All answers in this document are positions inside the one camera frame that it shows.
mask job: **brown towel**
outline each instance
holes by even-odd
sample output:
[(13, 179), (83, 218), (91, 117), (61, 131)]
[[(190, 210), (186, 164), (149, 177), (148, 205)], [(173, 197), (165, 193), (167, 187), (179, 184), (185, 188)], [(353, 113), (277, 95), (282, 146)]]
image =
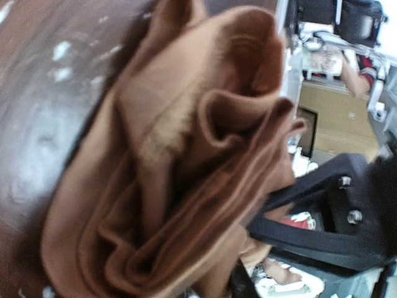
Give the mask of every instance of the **brown towel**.
[(56, 192), (42, 239), (65, 297), (227, 295), (265, 195), (294, 182), (274, 18), (162, 0)]

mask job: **brown cloth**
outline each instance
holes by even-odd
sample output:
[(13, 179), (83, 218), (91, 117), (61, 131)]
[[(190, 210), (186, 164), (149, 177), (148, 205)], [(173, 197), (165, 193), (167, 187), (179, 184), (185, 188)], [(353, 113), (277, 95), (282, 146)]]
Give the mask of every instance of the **brown cloth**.
[(42, 238), (64, 297), (226, 295), (265, 194), (294, 182), (282, 43), (258, 7), (158, 3), (66, 170)]

